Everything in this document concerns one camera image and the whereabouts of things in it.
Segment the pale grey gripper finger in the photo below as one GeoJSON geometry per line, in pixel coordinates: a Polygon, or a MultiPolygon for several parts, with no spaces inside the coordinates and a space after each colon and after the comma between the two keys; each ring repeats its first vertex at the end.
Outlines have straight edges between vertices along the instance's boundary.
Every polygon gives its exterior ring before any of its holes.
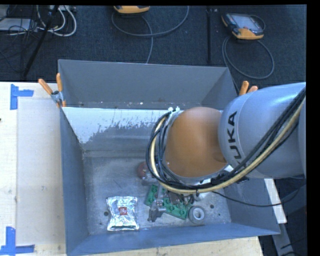
{"type": "Polygon", "coordinates": [[[157,207],[156,217],[160,218],[164,213],[166,213],[167,209],[162,202],[157,202],[156,207],[157,207]]]}
{"type": "Polygon", "coordinates": [[[158,215],[158,209],[154,208],[154,207],[151,207],[149,209],[149,212],[148,212],[148,219],[147,220],[149,222],[153,222],[154,223],[156,221],[156,219],[158,218],[157,215],[158,215]]]}

